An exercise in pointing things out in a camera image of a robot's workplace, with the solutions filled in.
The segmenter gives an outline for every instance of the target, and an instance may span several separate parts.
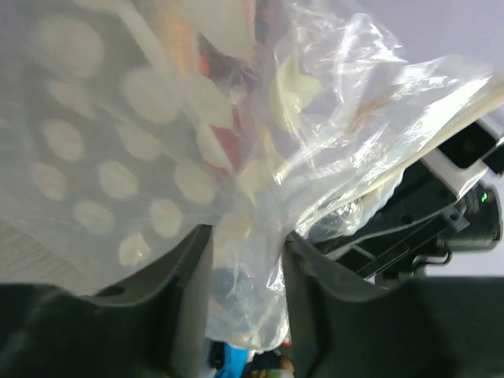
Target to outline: clear plastic bag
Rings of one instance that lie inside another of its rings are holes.
[[[214,225],[207,335],[239,347],[287,334],[288,232],[354,203],[352,232],[504,96],[470,58],[408,65],[345,0],[0,7],[3,220],[99,287]]]

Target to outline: black mechanical part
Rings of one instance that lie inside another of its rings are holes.
[[[212,268],[211,227],[135,275],[76,297],[0,285],[0,376],[197,377]]]
[[[208,365],[217,371],[224,366],[224,343],[221,341],[212,341],[210,343]]]
[[[504,146],[496,147],[488,156],[483,159],[488,168],[493,173],[502,176],[504,174]]]
[[[363,239],[413,227],[456,202],[457,198],[446,185],[418,161],[404,172],[392,198],[366,226],[352,236],[341,236],[314,245],[323,254],[330,254]]]
[[[419,161],[405,171],[392,198],[366,226],[352,236],[315,243],[315,247],[368,278],[407,256],[415,258],[448,228],[466,227],[464,210],[445,184]]]
[[[453,253],[486,252],[497,246],[502,239],[502,221],[497,191],[492,186],[478,183],[456,207],[464,211],[463,218],[468,222],[465,228],[455,230],[445,227],[438,228],[437,232],[433,229],[435,237],[397,259],[394,264],[381,269],[379,280],[400,280],[402,276],[409,277],[424,265],[449,263]]]
[[[488,156],[497,146],[497,139],[478,122],[460,130],[438,146],[457,167],[467,169],[476,161]]]
[[[502,279],[413,278],[387,291],[295,233],[283,269],[298,378],[504,372]]]

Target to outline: white polka dot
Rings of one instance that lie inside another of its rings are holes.
[[[42,126],[49,148],[59,158],[77,162],[86,157],[79,130],[64,120],[49,120]]]
[[[141,232],[126,236],[119,245],[119,262],[123,266],[137,266],[149,258],[151,250]]]
[[[128,199],[139,191],[139,179],[117,161],[101,163],[98,174],[103,190],[112,198]]]
[[[183,76],[183,89],[187,92],[187,100],[202,123],[219,128],[233,128],[229,101],[212,80],[196,73],[187,74]]]
[[[294,52],[289,55],[269,85],[269,108],[277,126],[286,132],[296,133],[302,126],[299,113],[322,88],[318,78],[301,73],[299,54]]]
[[[196,164],[186,162],[177,165],[173,177],[182,194],[189,201],[211,203],[215,198],[215,180]]]
[[[67,195],[67,182],[63,173],[52,165],[35,163],[32,170],[33,182],[43,195],[55,201]]]
[[[64,83],[56,80],[46,81],[47,92],[60,104],[87,118],[95,119],[91,99],[76,83]]]
[[[196,143],[203,159],[214,167],[232,169],[228,155],[208,124],[201,124],[196,131]]]
[[[243,193],[255,203],[256,192],[262,190],[272,179],[268,166],[260,160],[250,161],[239,174],[238,181]]]
[[[112,231],[114,216],[99,203],[82,201],[73,209],[73,216],[89,231],[106,234]]]
[[[154,161],[162,151],[159,139],[145,132],[134,124],[118,124],[116,130],[122,139],[126,150],[140,160]]]
[[[252,221],[246,214],[228,213],[215,227],[215,237],[217,239],[246,239],[251,229]]]
[[[140,116],[158,124],[174,120],[183,101],[180,92],[169,88],[150,67],[130,71],[124,78],[123,91]]]
[[[43,18],[31,40],[35,52],[43,54],[46,67],[84,79],[98,73],[105,57],[103,41],[96,31],[81,20],[60,14]]]
[[[149,208],[154,230],[166,239],[175,236],[182,225],[183,214],[172,200],[159,198],[152,201]]]
[[[246,19],[243,3],[240,0],[180,1],[189,22],[218,51],[249,61],[254,54],[254,44],[249,37],[247,25],[250,22]]]
[[[266,165],[272,176],[275,176],[285,164],[285,158],[276,150],[271,131],[262,124],[257,124],[256,127],[265,148]]]
[[[238,240],[249,237],[252,230],[252,221],[244,213],[228,213],[222,217],[213,232],[213,267],[224,267],[229,265],[229,249],[226,245],[231,242],[232,248]]]

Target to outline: blue object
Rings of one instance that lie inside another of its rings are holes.
[[[240,378],[246,364],[247,349],[233,348],[224,344],[224,366],[217,372],[215,378]]]

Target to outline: plastic bag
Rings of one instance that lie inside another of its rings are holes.
[[[311,218],[306,218],[298,224],[296,232],[311,243],[353,235],[385,206],[401,181],[402,172],[386,180],[374,191],[345,205],[334,207],[338,200],[329,201]]]
[[[287,334],[288,232],[355,201],[372,213],[504,96],[469,58],[407,65],[343,0],[1,7],[2,218],[99,287],[214,225],[207,335],[239,347]]]

